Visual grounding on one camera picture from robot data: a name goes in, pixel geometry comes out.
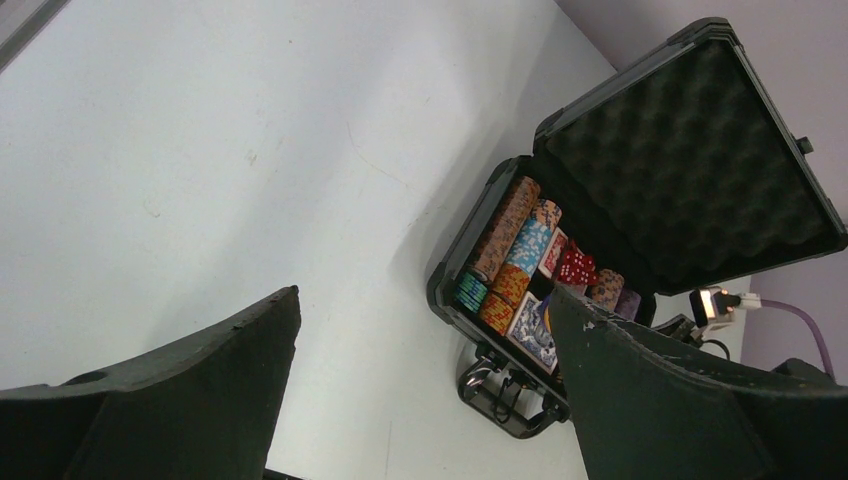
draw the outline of purple wall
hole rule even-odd
[[[848,218],[848,1],[556,0],[616,68],[693,20],[726,17],[789,128],[816,151],[813,172]],[[806,309],[819,322],[837,376],[848,383],[848,253],[755,275],[752,289]],[[789,314],[748,317],[743,363],[772,368],[789,356],[820,365],[812,335]]]
[[[848,252],[789,265],[755,275],[751,290],[809,313],[830,350],[833,370],[848,383]],[[796,316],[774,309],[748,314],[742,363],[770,370],[789,357],[821,368],[810,330]]]

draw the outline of white surface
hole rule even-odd
[[[0,388],[63,382],[289,284],[268,465],[582,478],[456,398],[424,281],[495,164],[613,72],[553,2],[74,0],[0,75]]]

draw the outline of poker chip stack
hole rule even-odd
[[[615,305],[615,313],[625,320],[635,320],[641,302],[641,295],[633,290],[624,288],[618,297],[618,303]]]
[[[459,280],[456,288],[456,299],[472,312],[477,312],[483,305],[488,289],[480,280],[474,278],[470,273],[465,273]]]
[[[503,317],[509,313],[511,319],[521,303],[560,217],[562,210],[554,202],[539,200],[509,249],[480,309],[480,318],[501,335],[506,333],[510,322],[504,322]]]
[[[615,311],[618,297],[624,288],[624,277],[612,270],[603,269],[598,272],[598,284],[592,287],[589,298],[610,312]]]
[[[510,187],[498,207],[469,262],[469,271],[484,285],[494,281],[540,191],[541,187],[533,179],[521,177]]]

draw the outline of purple cable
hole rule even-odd
[[[801,317],[802,320],[810,327],[810,330],[813,332],[813,338],[816,339],[816,346],[819,347],[819,354],[822,357],[822,365],[824,366],[825,373],[830,376],[834,381],[836,381],[836,376],[833,374],[833,364],[830,362],[830,354],[827,353],[827,345],[824,343],[824,337],[821,334],[821,330],[819,330],[819,326],[816,325],[816,321],[813,320],[807,312],[801,310],[800,308],[789,305],[788,303],[778,302],[777,300],[766,300],[761,299],[760,302],[764,307],[777,308],[779,310],[784,310],[790,313],[794,313]]]

